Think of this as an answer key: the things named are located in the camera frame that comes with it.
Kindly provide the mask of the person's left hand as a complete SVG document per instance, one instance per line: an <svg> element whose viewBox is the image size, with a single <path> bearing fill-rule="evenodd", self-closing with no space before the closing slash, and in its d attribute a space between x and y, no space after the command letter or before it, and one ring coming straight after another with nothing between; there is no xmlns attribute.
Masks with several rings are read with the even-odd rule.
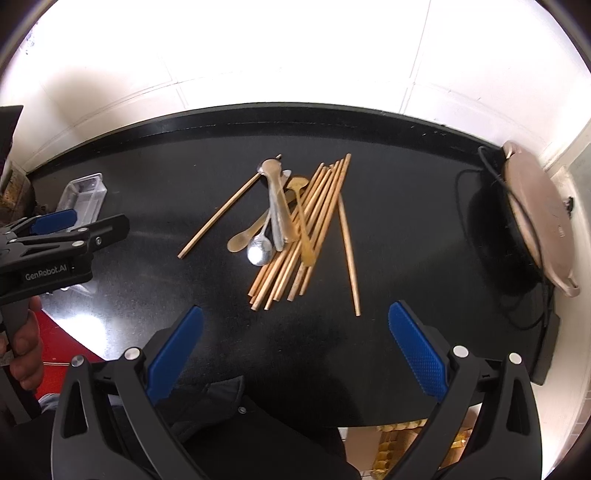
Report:
<svg viewBox="0 0 591 480"><path fill-rule="evenodd" d="M36 313L41 308L41 298L39 296L31 297L28 305L27 321L14 334L11 341L15 358L10 363L10 371L21 387L27 391L35 391L43 379L43 344L36 318Z"/></svg>

